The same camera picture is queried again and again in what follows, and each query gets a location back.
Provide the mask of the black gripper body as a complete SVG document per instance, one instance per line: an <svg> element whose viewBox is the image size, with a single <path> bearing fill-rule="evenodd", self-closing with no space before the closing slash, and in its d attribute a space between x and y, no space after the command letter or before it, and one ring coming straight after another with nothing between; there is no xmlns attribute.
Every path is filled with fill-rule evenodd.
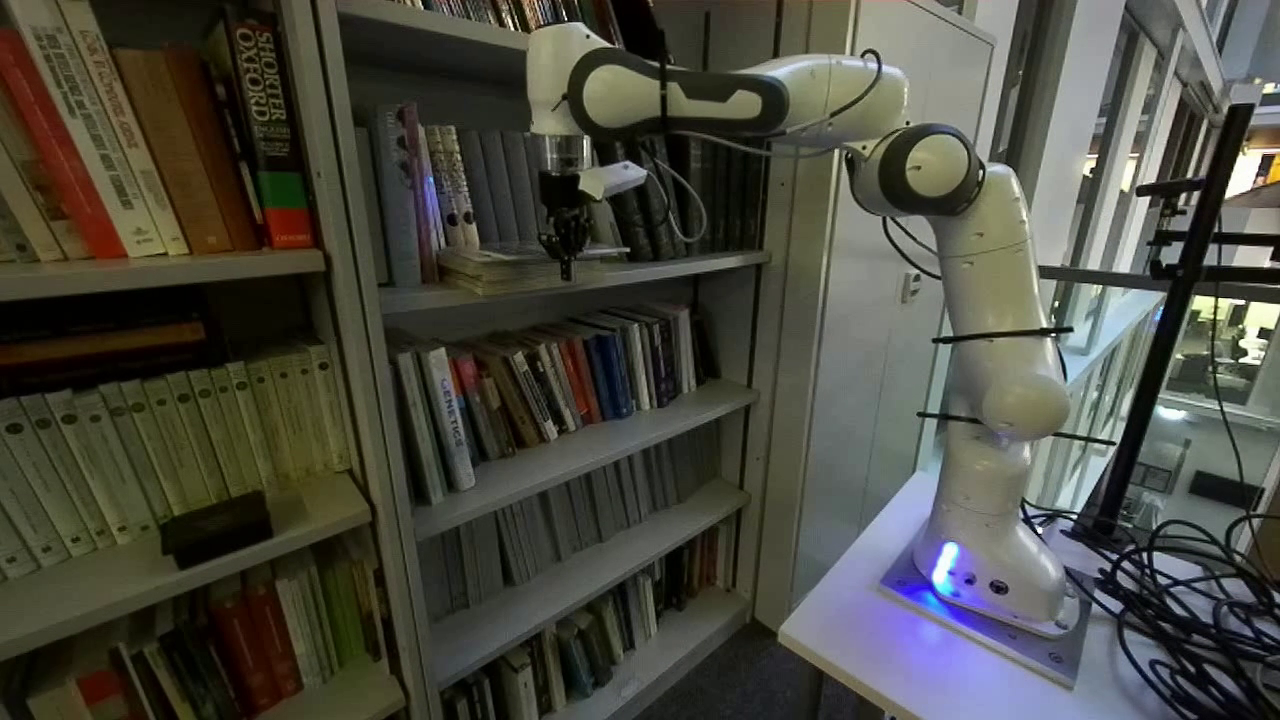
<svg viewBox="0 0 1280 720"><path fill-rule="evenodd" d="M540 140L544 249L554 257L579 257L592 237L592 196L579 187L589 169L592 143L583 138Z"/></svg>

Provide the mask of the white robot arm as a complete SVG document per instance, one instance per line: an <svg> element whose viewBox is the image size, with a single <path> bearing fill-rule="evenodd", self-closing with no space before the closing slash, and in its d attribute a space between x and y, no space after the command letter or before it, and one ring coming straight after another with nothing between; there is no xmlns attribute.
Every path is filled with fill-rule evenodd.
<svg viewBox="0 0 1280 720"><path fill-rule="evenodd" d="M909 113L909 78L882 56L776 56L687 71L631 56L589 24L528 36L524 94L549 143L701 134L842 157L882 219L922 218L936 237L954 353L943 461L913 563L963 611L1061 633L1068 578L1023 527L1030 447L1068 416L1058 329L1039 312L1030 203L1013 169L954 126Z"/></svg>

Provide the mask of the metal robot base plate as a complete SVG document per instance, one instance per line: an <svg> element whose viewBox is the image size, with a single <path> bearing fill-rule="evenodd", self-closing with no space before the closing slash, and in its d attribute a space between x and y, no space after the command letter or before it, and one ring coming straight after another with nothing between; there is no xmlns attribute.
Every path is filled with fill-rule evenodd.
<svg viewBox="0 0 1280 720"><path fill-rule="evenodd" d="M997 622L983 608L992 581L963 569L963 547L956 540L943 540L928 569L917 569L917 556L899 553L882 578L882 588L934 625L943 625L1061 689L1071 689L1082 678L1094 602L1077 588L1064 588L1064 604L1054 622Z"/></svg>

